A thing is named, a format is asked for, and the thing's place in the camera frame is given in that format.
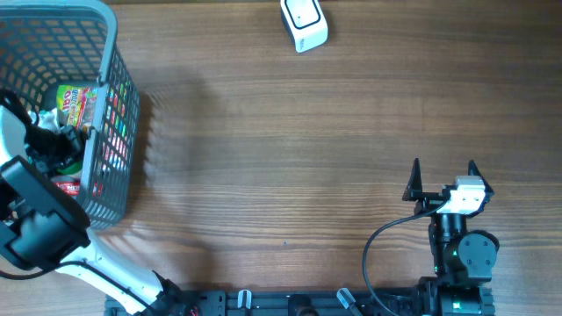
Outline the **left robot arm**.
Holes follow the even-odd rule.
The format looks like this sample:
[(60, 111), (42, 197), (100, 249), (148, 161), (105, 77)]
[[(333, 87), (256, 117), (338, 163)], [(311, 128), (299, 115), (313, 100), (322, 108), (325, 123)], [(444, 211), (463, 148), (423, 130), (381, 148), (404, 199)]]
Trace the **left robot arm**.
[(83, 157), (89, 135), (40, 127), (19, 96), (1, 91), (1, 255), (29, 280), (56, 271), (83, 280), (131, 315), (187, 315), (188, 298), (169, 279), (129, 262), (90, 227), (85, 210), (46, 174)]

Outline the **green lid white jar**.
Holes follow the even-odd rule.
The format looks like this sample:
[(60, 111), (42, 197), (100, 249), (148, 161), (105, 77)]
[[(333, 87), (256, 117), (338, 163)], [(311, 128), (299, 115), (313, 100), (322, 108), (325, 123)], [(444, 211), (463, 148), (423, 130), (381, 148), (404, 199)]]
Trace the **green lid white jar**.
[(72, 176), (72, 175), (80, 174), (82, 172), (82, 169), (83, 169), (82, 162), (74, 162), (69, 166), (67, 166), (66, 168), (57, 169), (57, 172), (62, 175)]

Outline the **Haribo gummy candy bag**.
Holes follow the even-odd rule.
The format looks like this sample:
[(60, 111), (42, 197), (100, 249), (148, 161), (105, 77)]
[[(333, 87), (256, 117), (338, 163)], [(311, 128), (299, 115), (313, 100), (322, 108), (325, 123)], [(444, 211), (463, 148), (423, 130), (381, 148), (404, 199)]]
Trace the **Haribo gummy candy bag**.
[(56, 91), (56, 105), (62, 112), (65, 126), (88, 129), (94, 119), (98, 88), (60, 85)]

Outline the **red Nescafe coffee stick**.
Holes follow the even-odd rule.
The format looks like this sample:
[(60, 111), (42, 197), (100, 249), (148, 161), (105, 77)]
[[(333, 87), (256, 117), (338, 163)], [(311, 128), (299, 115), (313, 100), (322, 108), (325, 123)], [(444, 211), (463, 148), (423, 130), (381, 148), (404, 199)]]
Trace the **red Nescafe coffee stick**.
[(54, 184), (71, 197), (77, 197), (80, 191), (80, 183), (78, 181), (59, 181)]

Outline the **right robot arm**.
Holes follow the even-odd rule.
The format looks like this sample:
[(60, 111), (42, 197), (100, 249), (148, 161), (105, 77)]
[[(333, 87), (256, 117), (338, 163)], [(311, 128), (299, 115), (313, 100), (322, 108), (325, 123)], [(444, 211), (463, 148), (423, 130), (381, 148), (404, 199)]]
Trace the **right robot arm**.
[(414, 213), (431, 219), (429, 245), (435, 270), (433, 277), (421, 277), (415, 287), (415, 314), (495, 315), (494, 297), (485, 284), (492, 280), (500, 243), (487, 231), (467, 228), (467, 220), (482, 213), (493, 195), (473, 161), (465, 176), (456, 176), (439, 192), (427, 192), (420, 162), (414, 159), (402, 199), (415, 201)]

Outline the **light blue tissue pack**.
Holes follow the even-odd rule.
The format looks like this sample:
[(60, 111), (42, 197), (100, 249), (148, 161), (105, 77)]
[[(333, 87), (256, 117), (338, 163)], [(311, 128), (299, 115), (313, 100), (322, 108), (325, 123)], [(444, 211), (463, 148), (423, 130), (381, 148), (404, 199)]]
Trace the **light blue tissue pack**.
[(28, 115), (32, 123), (39, 128), (46, 129), (53, 133), (59, 133), (61, 126), (59, 123), (59, 110), (54, 108), (50, 111), (29, 111)]

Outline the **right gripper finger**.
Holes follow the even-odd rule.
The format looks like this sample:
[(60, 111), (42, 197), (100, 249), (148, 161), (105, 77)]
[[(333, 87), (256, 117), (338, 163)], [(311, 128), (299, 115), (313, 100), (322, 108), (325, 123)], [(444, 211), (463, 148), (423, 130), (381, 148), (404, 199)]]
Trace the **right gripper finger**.
[(478, 176), (485, 186), (485, 193), (488, 196), (494, 195), (493, 188), (490, 186), (490, 184), (487, 182), (487, 180), (484, 178), (484, 176), (480, 173), (480, 171), (477, 167), (477, 164), (474, 160), (470, 160), (468, 162), (468, 175), (469, 176)]
[(414, 159), (413, 167), (406, 189), (402, 195), (403, 201), (417, 201), (423, 198), (421, 165), (418, 158)]

